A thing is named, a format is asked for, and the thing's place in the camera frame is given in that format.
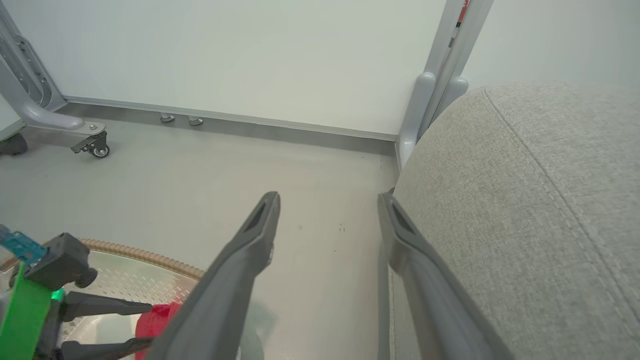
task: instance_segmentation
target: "brown rope trim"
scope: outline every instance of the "brown rope trim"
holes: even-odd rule
[[[106,241],[97,241],[91,239],[79,239],[83,244],[89,247],[89,249],[99,252],[106,252],[107,254],[124,256],[125,258],[135,259],[150,263],[155,266],[160,266],[172,272],[176,272],[180,275],[184,275],[199,281],[204,275],[204,271],[199,268],[181,263],[180,261],[170,259],[166,256],[154,254],[153,252],[144,251],[135,247],[128,247],[124,245],[118,245],[114,243],[108,243]],[[5,272],[18,263],[17,258],[6,259],[6,261],[0,264],[0,271]]]

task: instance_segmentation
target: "fabric seam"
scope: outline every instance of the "fabric seam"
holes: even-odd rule
[[[518,134],[514,131],[514,129],[509,125],[509,123],[504,119],[504,116],[502,116],[502,114],[500,113],[500,111],[497,109],[497,107],[494,105],[494,103],[491,101],[491,99],[489,98],[488,94],[486,93],[486,89],[482,89],[482,95],[484,97],[484,100],[487,101],[489,103],[489,107],[491,108],[491,110],[493,110],[498,117],[500,118],[500,120],[502,121],[502,123],[504,125],[507,126],[507,128],[511,131],[511,134],[513,134],[513,136],[515,138],[517,138],[519,140],[519,142],[522,144],[522,147],[524,147],[526,149],[526,151],[529,153],[529,156],[535,161],[535,163],[537,164],[537,167],[542,171],[542,173],[544,174],[544,176],[547,178],[547,180],[549,181],[549,183],[554,187],[554,190],[558,193],[558,196],[560,198],[560,200],[564,203],[564,205],[569,209],[570,213],[571,213],[571,217],[573,218],[573,220],[577,223],[578,227],[580,228],[580,230],[584,233],[584,236],[590,241],[591,246],[593,246],[596,254],[598,255],[598,257],[600,258],[600,260],[602,261],[602,263],[604,264],[605,268],[607,269],[607,271],[609,272],[609,275],[611,276],[614,284],[616,285],[618,291],[620,291],[620,293],[622,294],[622,298],[624,299],[624,305],[626,305],[630,310],[631,313],[634,314],[634,319],[638,322],[638,319],[636,317],[636,313],[633,311],[632,306],[628,303],[628,300],[626,299],[626,297],[624,296],[624,292],[622,291],[622,289],[620,288],[620,285],[618,284],[615,276],[613,276],[613,274],[611,274],[611,269],[608,268],[607,266],[607,262],[604,260],[603,255],[600,253],[600,251],[598,251],[598,247],[595,245],[593,239],[591,239],[591,237],[589,236],[589,233],[586,231],[586,229],[584,228],[584,226],[582,225],[582,223],[579,221],[579,219],[576,217],[575,213],[573,212],[573,209],[571,206],[569,206],[569,204],[567,203],[566,199],[562,196],[562,193],[558,190],[556,184],[553,182],[553,180],[551,180],[550,176],[547,174],[547,171],[542,167],[540,161],[538,159],[536,159],[536,157],[533,155],[533,153],[529,150],[529,148],[526,146],[526,144],[524,143],[524,141],[522,141],[522,139],[518,136]],[[540,174],[536,171],[536,169],[533,167],[533,165],[527,161],[527,156],[523,153],[523,150],[521,149],[520,146],[518,146],[518,144],[514,141],[514,139],[512,138],[512,136],[509,135],[509,133],[507,132],[506,129],[504,129],[502,126],[500,127],[502,129],[502,131],[504,132],[504,134],[511,140],[511,142],[513,143],[513,145],[518,149],[518,152],[520,153],[520,155],[523,157],[523,160],[525,161],[525,163],[529,166],[529,168],[533,171],[533,173],[536,175],[536,177],[538,178],[538,181],[540,182],[540,184],[542,185],[542,187],[545,189],[547,195],[549,196],[549,198],[551,199],[551,201],[553,202],[554,206],[556,207],[556,209],[558,210],[558,212],[560,213],[560,215],[562,216],[562,218],[564,219],[565,224],[568,226],[569,230],[571,231],[573,237],[575,238],[576,243],[578,244],[578,246],[580,247],[580,249],[582,250],[582,253],[584,254],[585,258],[587,259],[587,261],[589,262],[589,264],[591,265],[592,269],[595,271],[596,275],[598,276],[598,280],[600,281],[600,283],[602,284],[608,298],[609,301],[611,301],[611,304],[614,308],[615,313],[618,315],[618,318],[621,320],[622,324],[624,325],[624,328],[627,332],[627,334],[629,335],[629,338],[634,342],[636,349],[638,351],[640,351],[640,346],[638,345],[638,342],[636,341],[635,337],[633,336],[632,331],[629,329],[627,322],[625,321],[625,317],[620,313],[620,309],[618,309],[618,306],[616,305],[616,301],[613,298],[613,296],[611,295],[611,292],[609,291],[609,289],[607,288],[606,283],[604,282],[602,273],[598,270],[598,268],[596,268],[593,260],[591,259],[591,257],[589,256],[589,254],[586,252],[586,249],[584,247],[584,245],[582,244],[582,242],[579,240],[578,235],[575,232],[574,227],[571,225],[571,223],[569,223],[569,219],[567,218],[567,216],[565,215],[564,211],[562,211],[562,209],[560,208],[560,206],[558,205],[558,203],[556,202],[554,196],[551,194],[551,192],[549,191],[549,189],[547,188],[547,186],[545,185],[544,181],[542,180]]]

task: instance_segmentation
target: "blue connector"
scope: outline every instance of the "blue connector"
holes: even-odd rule
[[[0,245],[15,255],[27,266],[37,263],[47,254],[47,248],[18,231],[12,233],[0,224]]]

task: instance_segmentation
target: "red cloth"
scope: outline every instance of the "red cloth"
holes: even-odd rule
[[[136,337],[146,338],[149,336],[160,336],[166,325],[180,309],[181,304],[172,302],[171,304],[154,305],[150,312],[140,315],[136,324]],[[145,360],[147,350],[136,353],[136,360]]]

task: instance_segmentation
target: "gray upholstery fabric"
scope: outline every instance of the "gray upholstery fabric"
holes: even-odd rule
[[[394,195],[517,358],[640,358],[640,94],[474,90]]]

